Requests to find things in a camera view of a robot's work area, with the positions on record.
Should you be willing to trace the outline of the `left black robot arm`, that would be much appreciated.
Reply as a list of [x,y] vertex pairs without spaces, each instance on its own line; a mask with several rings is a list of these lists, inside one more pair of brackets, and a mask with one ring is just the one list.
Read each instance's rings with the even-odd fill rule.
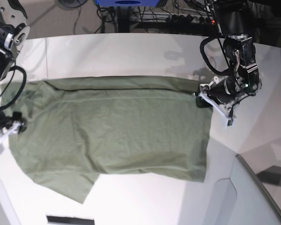
[[[196,104],[216,110],[223,126],[230,127],[236,119],[236,107],[262,88],[254,35],[261,27],[281,29],[281,18],[258,18],[246,0],[206,0],[204,6],[215,36],[202,40],[200,53],[215,76],[211,82],[200,84]],[[228,65],[224,71],[212,66],[205,52],[207,44],[220,38],[224,39],[219,44]]]

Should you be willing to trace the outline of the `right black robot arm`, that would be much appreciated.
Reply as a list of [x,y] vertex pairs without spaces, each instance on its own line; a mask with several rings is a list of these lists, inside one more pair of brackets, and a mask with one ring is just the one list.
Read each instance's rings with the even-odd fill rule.
[[27,18],[27,13],[18,0],[0,0],[0,81],[8,72],[19,71],[22,74],[18,92],[7,104],[0,106],[0,153],[4,149],[2,143],[9,135],[20,133],[26,128],[26,121],[20,112],[14,112],[8,117],[4,110],[16,102],[27,81],[26,71],[16,65],[16,59],[30,32]]

